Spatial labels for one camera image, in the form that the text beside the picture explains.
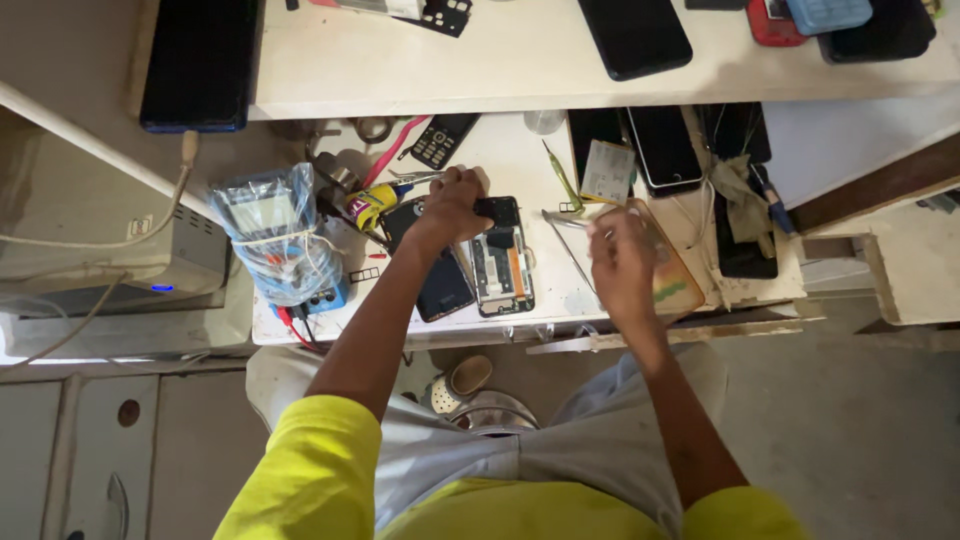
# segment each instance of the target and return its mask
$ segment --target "hand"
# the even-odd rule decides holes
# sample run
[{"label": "hand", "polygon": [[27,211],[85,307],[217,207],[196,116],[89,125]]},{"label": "hand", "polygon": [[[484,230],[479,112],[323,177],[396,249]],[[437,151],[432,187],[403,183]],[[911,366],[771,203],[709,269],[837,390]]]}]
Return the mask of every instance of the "hand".
[{"label": "hand", "polygon": [[460,172],[446,169],[442,181],[430,183],[430,194],[423,204],[423,215],[404,238],[413,233],[418,243],[425,242],[438,251],[454,242],[469,240],[493,226],[493,220],[473,213],[473,203],[484,197],[483,186],[473,169]]},{"label": "hand", "polygon": [[643,218],[625,209],[605,213],[588,227],[593,284],[621,332],[657,320],[653,299],[657,251],[646,227]]}]

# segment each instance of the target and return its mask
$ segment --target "green screwdriver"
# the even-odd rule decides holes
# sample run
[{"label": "green screwdriver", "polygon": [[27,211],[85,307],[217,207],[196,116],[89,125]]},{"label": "green screwdriver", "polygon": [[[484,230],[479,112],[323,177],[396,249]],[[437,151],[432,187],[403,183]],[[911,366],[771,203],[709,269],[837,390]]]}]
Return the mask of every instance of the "green screwdriver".
[{"label": "green screwdriver", "polygon": [[546,148],[546,153],[550,156],[550,164],[553,165],[553,172],[557,173],[557,178],[560,179],[560,183],[563,184],[564,189],[566,189],[566,196],[570,198],[570,205],[573,206],[573,211],[583,213],[584,203],[580,200],[577,192],[570,187],[570,182],[567,181],[566,174],[564,173],[564,166],[560,165],[560,160],[553,155],[553,152],[550,152],[550,147],[546,145],[546,141],[543,142],[543,148]]}]

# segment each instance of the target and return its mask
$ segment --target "black keypad phone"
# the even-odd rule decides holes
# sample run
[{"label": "black keypad phone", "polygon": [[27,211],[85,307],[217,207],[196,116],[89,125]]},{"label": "black keypad phone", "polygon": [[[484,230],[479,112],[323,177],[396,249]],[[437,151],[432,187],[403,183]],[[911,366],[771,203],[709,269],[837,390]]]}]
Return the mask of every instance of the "black keypad phone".
[{"label": "black keypad phone", "polygon": [[474,112],[434,115],[410,153],[435,171],[443,169],[479,117],[480,114]]}]

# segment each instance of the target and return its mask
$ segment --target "red phone case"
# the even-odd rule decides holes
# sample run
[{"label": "red phone case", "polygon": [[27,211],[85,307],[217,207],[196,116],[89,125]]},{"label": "red phone case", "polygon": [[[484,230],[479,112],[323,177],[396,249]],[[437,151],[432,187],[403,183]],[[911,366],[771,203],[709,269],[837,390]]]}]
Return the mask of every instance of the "red phone case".
[{"label": "red phone case", "polygon": [[766,47],[796,47],[806,41],[806,36],[797,32],[793,20],[771,19],[767,16],[764,0],[750,0],[747,4],[747,20],[750,32],[757,43]]}]

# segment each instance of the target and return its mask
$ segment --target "yellow shirt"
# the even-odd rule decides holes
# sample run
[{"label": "yellow shirt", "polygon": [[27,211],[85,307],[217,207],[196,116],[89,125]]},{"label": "yellow shirt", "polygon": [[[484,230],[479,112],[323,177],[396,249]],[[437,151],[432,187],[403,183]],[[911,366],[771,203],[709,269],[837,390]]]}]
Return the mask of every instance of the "yellow shirt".
[{"label": "yellow shirt", "polygon": [[[267,452],[237,495],[214,540],[373,538],[373,472],[380,426],[362,405],[313,396],[290,405]],[[397,516],[379,540],[654,540],[646,515],[574,482],[460,479]],[[772,494],[734,487],[684,514],[684,540],[802,540]]]}]

